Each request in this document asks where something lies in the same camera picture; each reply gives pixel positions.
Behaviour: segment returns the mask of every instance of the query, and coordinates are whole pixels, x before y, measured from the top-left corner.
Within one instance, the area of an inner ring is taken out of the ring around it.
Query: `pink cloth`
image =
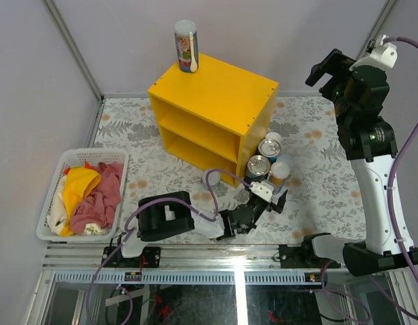
[[[107,165],[99,163],[93,167],[102,176],[99,184],[76,207],[70,219],[70,228],[76,234],[83,234],[85,225],[94,222],[101,227],[112,228],[115,209],[121,202],[120,183],[123,164],[113,162]]]

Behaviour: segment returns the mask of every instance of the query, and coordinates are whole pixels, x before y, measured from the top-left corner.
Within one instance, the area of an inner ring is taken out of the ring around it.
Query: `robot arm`
[[[308,253],[345,263],[354,276],[372,274],[406,266],[390,221],[387,188],[388,175],[397,153],[392,127],[379,113],[388,94],[385,71],[396,61],[396,47],[383,44],[385,35],[369,44],[370,55],[355,62],[334,49],[311,70],[306,84],[313,86],[324,73],[332,79],[320,89],[335,106],[338,138],[358,179],[367,225],[364,242],[352,242],[330,234],[304,238]],[[397,181],[393,188],[397,224],[404,246],[414,264],[418,248],[406,228]]]

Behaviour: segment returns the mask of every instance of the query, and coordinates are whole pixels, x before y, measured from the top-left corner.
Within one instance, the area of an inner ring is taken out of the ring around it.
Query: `floral tablecloth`
[[[269,128],[281,134],[282,151],[293,155],[296,164],[286,183],[289,193],[283,213],[266,211],[257,229],[233,240],[216,242],[188,232],[163,243],[293,244],[319,232],[365,237],[359,187],[337,141],[332,103],[321,97],[279,97]],[[186,190],[192,205],[213,211],[201,171],[164,150],[148,98],[107,99],[94,146],[122,148],[130,155],[118,233],[138,200],[147,196]],[[242,185],[233,188],[225,183],[215,193],[220,209],[233,209],[249,196]]]

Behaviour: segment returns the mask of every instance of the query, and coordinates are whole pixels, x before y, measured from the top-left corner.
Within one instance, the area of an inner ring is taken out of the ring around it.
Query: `plastic basket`
[[[39,223],[37,224],[36,234],[42,240],[51,240],[53,242],[94,242],[98,240],[109,240],[114,236],[115,230],[119,222],[119,215],[121,210],[121,203],[117,205],[114,216],[114,223],[109,233],[104,235],[90,236],[90,235],[73,235],[73,236],[59,236],[51,231],[47,224],[47,214],[50,212],[52,200],[60,179],[64,176],[64,171],[68,167],[83,166],[87,161],[90,165],[97,166],[98,163],[122,163],[123,174],[121,176],[120,195],[124,198],[124,189],[126,182],[127,163],[129,161],[129,154],[122,149],[103,149],[103,148],[84,148],[68,150],[63,153],[58,161],[54,176],[52,177],[51,185],[47,191],[45,204],[41,209]]]

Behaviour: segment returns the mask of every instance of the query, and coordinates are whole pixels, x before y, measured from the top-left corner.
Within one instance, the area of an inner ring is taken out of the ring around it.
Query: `white wall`
[[[0,324],[21,324],[45,254],[39,212],[96,101],[40,0],[0,0]]]
[[[101,90],[146,93],[176,60],[173,27],[197,24],[201,52],[310,92],[334,48],[356,56],[385,0],[56,0]]]
[[[381,33],[418,41],[418,0],[399,1]],[[401,149],[418,121],[418,50],[404,43],[395,44],[398,59],[388,72],[390,93],[381,115],[393,126]],[[398,184],[404,217],[418,246],[418,135],[401,162]]]

